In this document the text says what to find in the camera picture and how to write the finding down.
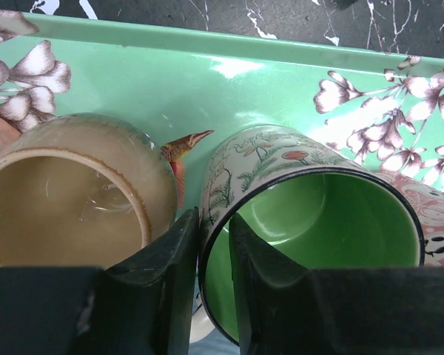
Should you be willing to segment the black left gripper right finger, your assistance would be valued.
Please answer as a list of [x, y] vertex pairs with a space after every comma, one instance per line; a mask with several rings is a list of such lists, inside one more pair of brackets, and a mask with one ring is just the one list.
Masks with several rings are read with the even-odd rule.
[[229, 223], [242, 354], [444, 354], [444, 267], [307, 269]]

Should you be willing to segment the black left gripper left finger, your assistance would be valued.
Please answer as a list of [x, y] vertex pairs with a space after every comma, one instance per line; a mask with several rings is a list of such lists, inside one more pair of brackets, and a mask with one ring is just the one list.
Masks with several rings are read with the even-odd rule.
[[102, 271], [81, 312], [71, 354], [187, 354], [199, 237], [198, 209]]

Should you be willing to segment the green floral mug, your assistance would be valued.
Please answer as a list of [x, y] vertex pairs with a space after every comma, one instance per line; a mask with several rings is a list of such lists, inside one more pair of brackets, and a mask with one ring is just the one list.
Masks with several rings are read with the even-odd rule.
[[293, 128], [260, 125], [212, 153], [201, 190], [198, 278], [215, 327], [238, 342], [229, 221], [308, 268], [421, 266], [423, 230], [390, 183]]

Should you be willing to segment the beige brown mug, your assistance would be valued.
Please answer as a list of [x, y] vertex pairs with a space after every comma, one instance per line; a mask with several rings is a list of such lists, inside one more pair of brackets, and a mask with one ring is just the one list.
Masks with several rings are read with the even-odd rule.
[[141, 129], [97, 114], [38, 124], [0, 153], [0, 266], [109, 268], [164, 234], [177, 205]]

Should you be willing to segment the maroon speckled mug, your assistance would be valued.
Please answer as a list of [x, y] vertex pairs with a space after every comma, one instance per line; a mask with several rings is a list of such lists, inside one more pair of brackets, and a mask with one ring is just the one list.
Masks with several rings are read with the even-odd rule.
[[378, 172], [417, 213], [424, 234], [425, 264], [444, 266], [444, 193], [396, 172]]

